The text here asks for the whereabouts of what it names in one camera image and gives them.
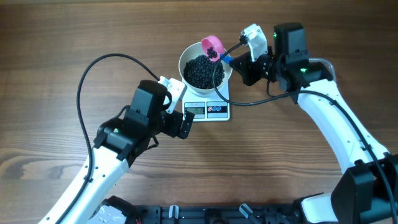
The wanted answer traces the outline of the clear plastic container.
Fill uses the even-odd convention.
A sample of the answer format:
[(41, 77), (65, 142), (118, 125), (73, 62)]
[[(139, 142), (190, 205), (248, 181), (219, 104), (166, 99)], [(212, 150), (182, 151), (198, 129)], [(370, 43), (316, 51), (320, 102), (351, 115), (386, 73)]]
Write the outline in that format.
[(324, 58), (309, 58), (309, 62), (310, 63), (313, 63), (313, 62), (322, 63), (326, 67), (326, 69), (332, 74), (334, 82), (336, 82), (335, 68), (329, 60), (324, 59)]

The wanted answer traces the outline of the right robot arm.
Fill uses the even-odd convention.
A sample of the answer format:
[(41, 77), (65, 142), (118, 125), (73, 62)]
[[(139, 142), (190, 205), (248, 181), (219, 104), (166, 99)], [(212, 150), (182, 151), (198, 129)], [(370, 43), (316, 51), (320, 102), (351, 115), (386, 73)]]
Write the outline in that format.
[(372, 137), (344, 101), (332, 64), (309, 57), (303, 25), (276, 25), (273, 36), (270, 47), (258, 25), (246, 27), (239, 43), (249, 51), (230, 65), (248, 86), (262, 78), (278, 82), (282, 97), (291, 97), (312, 118), (338, 160), (342, 177), (334, 190), (300, 200), (304, 222), (396, 222), (397, 156)]

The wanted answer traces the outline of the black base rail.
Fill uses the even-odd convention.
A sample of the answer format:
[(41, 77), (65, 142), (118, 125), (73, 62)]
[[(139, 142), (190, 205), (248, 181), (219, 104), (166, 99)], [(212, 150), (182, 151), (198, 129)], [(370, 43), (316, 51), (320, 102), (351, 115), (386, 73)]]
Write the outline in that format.
[(89, 223), (303, 223), (298, 203), (213, 207), (133, 205), (119, 197), (103, 200)]

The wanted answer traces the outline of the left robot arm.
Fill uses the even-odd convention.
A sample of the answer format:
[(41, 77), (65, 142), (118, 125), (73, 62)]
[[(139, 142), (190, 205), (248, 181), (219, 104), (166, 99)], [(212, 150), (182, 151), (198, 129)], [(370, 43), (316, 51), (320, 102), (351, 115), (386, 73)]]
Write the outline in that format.
[(175, 110), (186, 90), (174, 78), (141, 81), (132, 103), (98, 128), (83, 167), (41, 222), (135, 223), (134, 206), (105, 196), (138, 156), (159, 145), (156, 135), (187, 138), (193, 115)]

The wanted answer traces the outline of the pink scoop with blue handle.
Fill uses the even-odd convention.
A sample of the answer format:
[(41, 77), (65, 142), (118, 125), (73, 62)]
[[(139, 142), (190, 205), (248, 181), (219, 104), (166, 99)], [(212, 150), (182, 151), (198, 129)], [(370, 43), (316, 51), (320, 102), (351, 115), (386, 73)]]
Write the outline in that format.
[(209, 47), (213, 47), (214, 50), (217, 51), (217, 53), (218, 53), (217, 58), (210, 59), (212, 62), (216, 62), (223, 55), (224, 55), (223, 62), (228, 64), (228, 65), (229, 65), (230, 61), (232, 61), (232, 59), (233, 59), (229, 55), (226, 55), (226, 49), (224, 48), (224, 46), (223, 46), (222, 42), (220, 41), (220, 39), (217, 38), (215, 35), (209, 35), (209, 36), (203, 38), (201, 40), (201, 47), (202, 47), (202, 50), (203, 50), (203, 52), (204, 52), (204, 54), (206, 56), (207, 56), (206, 50)]

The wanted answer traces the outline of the black beans in bowl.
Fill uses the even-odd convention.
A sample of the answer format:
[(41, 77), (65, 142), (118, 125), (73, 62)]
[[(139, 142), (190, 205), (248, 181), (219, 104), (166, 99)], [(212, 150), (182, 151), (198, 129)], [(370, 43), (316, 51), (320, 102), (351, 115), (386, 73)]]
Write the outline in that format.
[(214, 81), (216, 86), (219, 86), (225, 77), (223, 65), (220, 64), (217, 68), (215, 68), (215, 65), (216, 63), (208, 57), (200, 55), (185, 64), (183, 77), (195, 88), (212, 89), (214, 88)]

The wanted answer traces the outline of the white bowl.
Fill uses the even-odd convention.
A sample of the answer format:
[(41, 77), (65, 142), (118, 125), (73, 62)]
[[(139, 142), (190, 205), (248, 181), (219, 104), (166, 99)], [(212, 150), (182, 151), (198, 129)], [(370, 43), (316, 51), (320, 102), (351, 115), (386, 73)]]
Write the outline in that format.
[[(179, 59), (179, 63), (178, 63), (178, 69), (179, 69), (180, 76), (181, 76), (183, 82), (186, 81), (184, 79), (184, 77), (183, 77), (183, 69), (185, 68), (185, 64), (188, 61), (190, 61), (192, 59), (195, 59), (196, 57), (198, 57), (200, 55), (205, 55), (203, 50), (202, 50), (200, 42), (192, 44), (191, 46), (186, 48), (183, 51), (183, 53), (181, 54), (180, 59)], [(232, 68), (228, 64), (224, 63), (223, 61), (220, 64), (223, 65), (225, 77), (224, 77), (222, 83), (217, 87), (218, 91), (221, 91), (224, 87), (227, 86), (229, 78), (230, 78), (230, 76), (232, 74), (232, 71), (233, 71)]]

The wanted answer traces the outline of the black beans in scoop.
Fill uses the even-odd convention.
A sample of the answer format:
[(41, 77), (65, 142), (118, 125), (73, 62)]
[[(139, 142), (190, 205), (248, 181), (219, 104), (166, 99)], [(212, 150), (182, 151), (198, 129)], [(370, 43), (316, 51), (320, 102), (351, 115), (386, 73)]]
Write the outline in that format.
[(207, 56), (209, 59), (214, 59), (214, 58), (217, 58), (217, 56), (218, 56), (217, 51), (215, 51), (213, 47), (209, 47), (206, 50), (206, 53), (207, 53)]

